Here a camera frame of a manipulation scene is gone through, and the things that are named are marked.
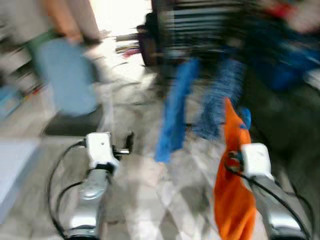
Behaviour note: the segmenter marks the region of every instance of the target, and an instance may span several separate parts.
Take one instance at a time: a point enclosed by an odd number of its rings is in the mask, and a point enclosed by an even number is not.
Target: tiled floor
[[[188,131],[184,149],[172,154],[169,165],[155,163],[153,156],[163,108],[162,100],[157,97],[159,89],[153,82],[156,73],[133,63],[114,67],[115,61],[111,59],[114,56],[109,57],[107,51],[97,52],[102,55],[97,63],[106,82],[99,88],[103,93],[101,96],[105,99],[112,96],[115,144],[122,146],[128,132],[135,133],[133,154],[123,158],[113,182],[112,195],[106,202],[102,239],[220,239],[214,224],[210,195],[224,144],[196,138]],[[203,91],[203,86],[195,86],[187,100],[188,122],[197,116]],[[32,106],[31,113],[36,109],[38,107]],[[24,118],[30,119],[27,125],[18,120],[5,123],[7,125],[0,128],[1,136],[12,131],[16,137],[19,133],[23,133],[24,137],[38,135],[39,126],[35,124],[46,121],[44,118],[38,121],[31,113],[24,112]],[[49,221],[45,187],[50,166],[73,141],[69,138],[43,139],[39,164],[25,182],[6,222],[0,227],[0,239],[59,239]],[[71,152],[57,172],[54,192],[81,179],[86,161],[84,149]],[[66,198],[61,207],[63,223],[67,222],[75,205],[76,192],[72,191]],[[263,229],[257,228],[255,231],[254,239],[264,239]]]

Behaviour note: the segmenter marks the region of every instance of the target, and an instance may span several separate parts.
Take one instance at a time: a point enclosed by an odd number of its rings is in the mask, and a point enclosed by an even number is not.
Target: blue rag
[[[174,85],[164,103],[163,122],[155,151],[156,162],[168,163],[170,154],[183,147],[186,97],[198,74],[199,60],[196,58],[191,58],[177,68]]]
[[[225,122],[225,98],[233,106],[242,94],[245,66],[232,58],[224,60],[219,66],[217,77],[203,100],[202,113],[193,132],[201,138],[216,140],[220,135],[220,125]]]

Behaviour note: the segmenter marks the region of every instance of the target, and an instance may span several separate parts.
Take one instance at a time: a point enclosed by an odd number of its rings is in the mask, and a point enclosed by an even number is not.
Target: orange towel
[[[253,234],[256,203],[255,198],[243,184],[243,180],[224,166],[234,166],[229,159],[230,151],[239,151],[242,144],[250,144],[249,131],[241,128],[243,121],[237,116],[228,98],[225,99],[224,137],[226,150],[219,164],[217,178],[212,193],[214,197],[215,222],[223,240],[250,240]]]

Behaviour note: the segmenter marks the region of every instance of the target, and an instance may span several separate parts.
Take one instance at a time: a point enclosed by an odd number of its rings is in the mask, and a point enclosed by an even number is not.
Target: light blue cloth
[[[199,74],[199,60],[191,58],[177,68],[176,79],[164,104],[163,122],[156,146],[156,162],[168,163],[171,152],[181,149],[185,139],[186,97]]]
[[[225,98],[237,104],[242,94],[245,65],[234,59],[224,60],[218,69],[216,79],[203,100],[203,109],[193,127],[196,135],[207,140],[221,136],[220,126],[225,122]]]
[[[41,46],[36,60],[58,111],[76,117],[96,110],[94,73],[79,46],[57,38]]]

